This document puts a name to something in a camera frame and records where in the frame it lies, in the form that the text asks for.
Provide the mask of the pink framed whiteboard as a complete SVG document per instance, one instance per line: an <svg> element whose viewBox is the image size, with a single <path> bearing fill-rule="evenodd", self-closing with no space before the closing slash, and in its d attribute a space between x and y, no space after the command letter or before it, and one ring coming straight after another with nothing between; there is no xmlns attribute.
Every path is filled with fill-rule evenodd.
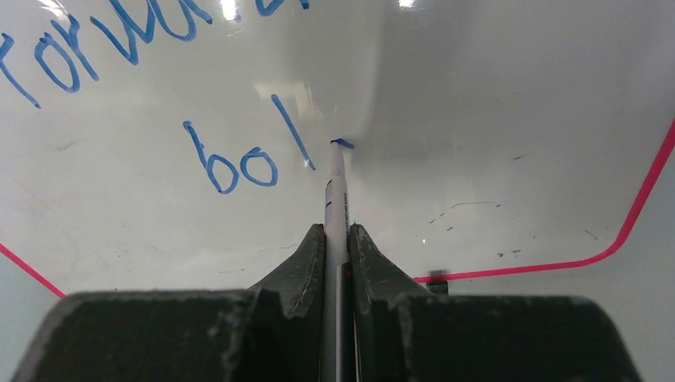
<svg viewBox="0 0 675 382"><path fill-rule="evenodd" d="M246 286L344 139L409 275L588 260L673 115L671 1L4 1L1 241L67 293Z"/></svg>

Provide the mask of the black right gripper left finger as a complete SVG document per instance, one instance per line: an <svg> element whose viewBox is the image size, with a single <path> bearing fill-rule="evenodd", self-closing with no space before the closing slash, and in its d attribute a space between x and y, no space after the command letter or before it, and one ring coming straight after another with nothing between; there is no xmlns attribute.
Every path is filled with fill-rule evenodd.
<svg viewBox="0 0 675 382"><path fill-rule="evenodd" d="M317 381L325 234L247 289L78 293L45 316L16 381Z"/></svg>

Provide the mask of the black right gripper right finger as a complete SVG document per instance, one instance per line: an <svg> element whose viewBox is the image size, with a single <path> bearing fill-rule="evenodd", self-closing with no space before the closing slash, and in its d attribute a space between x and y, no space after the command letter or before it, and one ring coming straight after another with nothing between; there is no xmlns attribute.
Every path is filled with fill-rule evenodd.
<svg viewBox="0 0 675 382"><path fill-rule="evenodd" d="M434 294L352 225L363 381L638 381L609 316L579 296Z"/></svg>

